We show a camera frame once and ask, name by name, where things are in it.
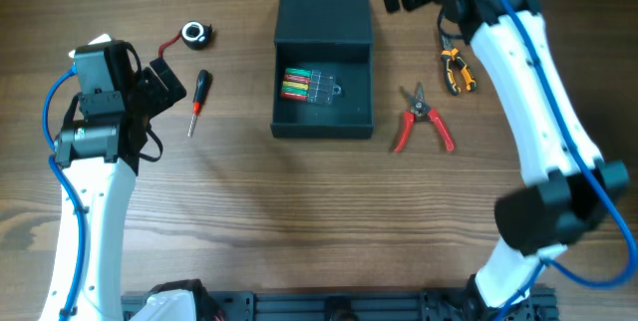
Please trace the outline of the black red screwdriver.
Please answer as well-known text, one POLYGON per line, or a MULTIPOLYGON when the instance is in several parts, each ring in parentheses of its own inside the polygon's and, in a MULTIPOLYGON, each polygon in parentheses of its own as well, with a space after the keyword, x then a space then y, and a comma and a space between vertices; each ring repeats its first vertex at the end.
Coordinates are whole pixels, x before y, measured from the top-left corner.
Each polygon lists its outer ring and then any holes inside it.
POLYGON ((211 74, 206 70, 201 70, 197 76, 195 91, 193 95, 192 116, 191 116, 191 121, 190 121, 188 132, 187 132, 187 136, 189 138, 191 138, 193 135, 197 118, 200 114, 201 107, 205 103, 205 99, 207 97, 207 93, 209 91, 211 84, 212 84, 211 74))

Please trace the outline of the black white tape measure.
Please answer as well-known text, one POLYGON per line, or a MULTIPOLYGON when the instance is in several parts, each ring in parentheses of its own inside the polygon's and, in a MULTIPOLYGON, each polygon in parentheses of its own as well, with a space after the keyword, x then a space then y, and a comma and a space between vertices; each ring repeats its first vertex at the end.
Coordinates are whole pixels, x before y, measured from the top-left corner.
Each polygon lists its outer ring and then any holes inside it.
POLYGON ((202 50, 211 42, 213 32, 214 29, 211 25, 189 21, 181 27, 174 37, 159 46, 158 57, 162 58, 163 52, 178 40, 182 40, 190 50, 202 50))

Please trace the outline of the orange black pliers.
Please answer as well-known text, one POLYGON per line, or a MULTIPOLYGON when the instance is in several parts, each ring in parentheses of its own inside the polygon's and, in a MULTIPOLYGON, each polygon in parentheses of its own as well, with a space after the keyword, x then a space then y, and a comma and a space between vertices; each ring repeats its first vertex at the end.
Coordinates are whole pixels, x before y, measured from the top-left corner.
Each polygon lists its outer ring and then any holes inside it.
POLYGON ((453 96, 459 95, 462 91, 461 85, 458 84, 455 79, 455 70, 458 70, 463 77, 466 90, 468 92, 474 92, 478 84, 460 50, 454 47, 451 39, 443 32, 439 33, 439 38, 442 46, 440 59, 444 71, 444 84, 448 91, 453 96))

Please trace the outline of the red handled wire strippers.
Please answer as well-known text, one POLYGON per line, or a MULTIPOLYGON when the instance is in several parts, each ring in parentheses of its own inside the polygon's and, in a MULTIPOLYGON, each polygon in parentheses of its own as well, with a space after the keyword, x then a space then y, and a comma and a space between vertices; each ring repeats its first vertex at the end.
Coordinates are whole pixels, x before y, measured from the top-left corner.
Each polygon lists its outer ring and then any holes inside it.
POLYGON ((453 152, 455 150, 455 143, 452 135, 438 111, 426 103, 422 83, 417 83, 414 93, 410 93, 404 87, 401 87, 400 91, 407 100, 409 107, 402 114, 402 124, 396 145, 393 148, 393 153, 400 153, 404 149, 412 127, 414 124, 421 122, 431 123, 439 133, 446 151, 448 153, 453 152))

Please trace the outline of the clear case coloured bits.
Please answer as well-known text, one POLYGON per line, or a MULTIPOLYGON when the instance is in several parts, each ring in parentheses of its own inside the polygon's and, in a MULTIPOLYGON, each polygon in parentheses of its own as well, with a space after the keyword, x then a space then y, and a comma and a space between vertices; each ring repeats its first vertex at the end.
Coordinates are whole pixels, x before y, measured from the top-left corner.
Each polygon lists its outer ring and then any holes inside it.
POLYGON ((319 70, 286 68, 279 92, 285 100, 305 102, 314 105, 331 105, 342 95, 342 88, 333 75, 319 70))

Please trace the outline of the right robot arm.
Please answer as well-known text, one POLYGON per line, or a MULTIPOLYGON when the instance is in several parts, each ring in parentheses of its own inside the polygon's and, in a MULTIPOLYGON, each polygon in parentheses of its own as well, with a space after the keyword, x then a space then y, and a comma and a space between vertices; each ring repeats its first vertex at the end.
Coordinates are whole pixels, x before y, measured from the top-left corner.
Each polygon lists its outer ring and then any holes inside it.
POLYGON ((519 156, 522 189, 494 206, 498 242, 461 291, 438 297, 462 320, 544 320, 550 315, 532 288, 559 256, 614 219, 628 261, 603 281, 627 282, 637 267, 634 235, 616 203, 629 183, 626 166, 606 161, 580 124, 553 63, 538 0, 384 0, 389 12, 430 3, 459 27, 489 75, 519 156))

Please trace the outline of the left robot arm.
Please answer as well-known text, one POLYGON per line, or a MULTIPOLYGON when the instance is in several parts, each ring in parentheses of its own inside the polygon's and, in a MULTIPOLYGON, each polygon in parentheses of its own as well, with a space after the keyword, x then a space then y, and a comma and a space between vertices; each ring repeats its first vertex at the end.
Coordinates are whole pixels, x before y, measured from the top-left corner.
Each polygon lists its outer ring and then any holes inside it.
POLYGON ((124 226, 151 120, 186 90, 164 59, 145 67, 129 42, 103 34, 70 54, 63 82, 78 79, 60 131, 44 132, 61 185, 61 221, 43 320, 120 320, 124 226))

